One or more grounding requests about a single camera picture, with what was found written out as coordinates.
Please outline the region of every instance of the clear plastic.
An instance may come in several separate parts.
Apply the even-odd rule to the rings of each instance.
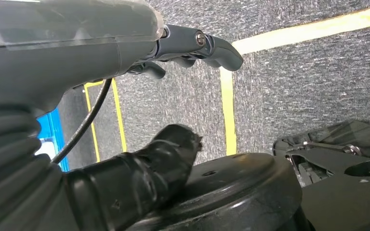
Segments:
[[[40,49],[158,40],[159,12],[144,0],[0,0],[0,47]]]

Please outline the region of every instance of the black cable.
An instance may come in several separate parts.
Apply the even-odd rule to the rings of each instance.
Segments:
[[[70,138],[69,142],[59,151],[59,153],[53,158],[52,162],[59,164],[63,158],[73,149],[73,147],[79,142],[83,134],[87,131],[90,124],[92,124],[94,118],[96,117],[97,113],[99,112],[101,106],[103,105],[104,99],[107,96],[108,90],[110,89],[111,79],[106,79],[104,81],[103,87],[100,90],[100,93],[97,96],[96,102],[92,110],[87,114],[86,118],[84,118],[83,122],[80,124],[79,128]]]

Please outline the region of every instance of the yellow line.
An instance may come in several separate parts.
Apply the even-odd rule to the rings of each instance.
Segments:
[[[127,143],[125,141],[125,133],[124,133],[124,126],[122,123],[122,116],[121,116],[121,108],[120,108],[120,101],[119,101],[119,92],[117,91],[117,84],[115,79],[113,78],[111,81],[111,87],[113,88],[113,95],[114,95],[114,103],[116,105],[116,112],[117,112],[117,120],[119,122],[119,130],[121,136],[121,147],[122,151],[127,151]]]
[[[236,41],[232,45],[240,54],[248,54],[367,27],[370,27],[370,8],[324,21],[270,31]],[[237,153],[232,72],[221,68],[220,74],[225,116],[226,154],[232,155]]]
[[[226,155],[236,154],[235,114],[233,110],[232,72],[220,68],[222,107],[225,117]]]
[[[370,27],[370,8],[324,21],[270,31],[236,41],[233,46],[241,54],[248,54],[367,27]]]
[[[98,82],[95,82],[95,83],[86,83],[84,84],[86,87],[90,88],[90,87],[94,87],[94,86],[98,86],[98,85],[102,85],[104,82],[104,80],[102,81],[98,81]]]
[[[84,93],[86,94],[87,108],[89,109],[89,111],[91,111],[92,106],[90,105],[89,91],[88,91],[86,84],[84,85]],[[97,137],[96,137],[95,129],[94,129],[94,123],[92,123],[92,134],[93,134],[94,150],[96,152],[96,161],[98,163],[100,162],[100,153],[98,152],[98,144],[97,144]]]

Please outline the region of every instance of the gray carpet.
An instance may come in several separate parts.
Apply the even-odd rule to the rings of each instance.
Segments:
[[[201,28],[229,41],[370,6],[370,0],[149,2],[166,23]],[[277,137],[347,118],[370,121],[370,29],[248,54],[245,59],[242,70],[234,74],[240,152],[269,152]],[[162,66],[167,70],[163,80],[116,79],[129,151],[141,148],[165,125],[184,123],[204,136],[204,152],[197,163],[225,155],[219,71],[203,62],[189,69]],[[105,107],[104,115],[96,119],[97,133],[104,134],[97,136],[101,153],[114,154],[120,145],[114,134],[118,129],[114,103]],[[61,108],[62,120],[81,112],[74,110]]]
[[[246,56],[234,75],[238,150],[347,119],[370,122],[370,28]]]

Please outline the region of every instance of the ribbed hose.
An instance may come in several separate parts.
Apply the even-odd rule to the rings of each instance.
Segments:
[[[36,230],[47,211],[66,198],[59,166],[46,154],[35,156],[40,125],[23,111],[0,111],[0,230]],[[73,221],[68,204],[64,218]],[[77,230],[71,222],[70,230]]]

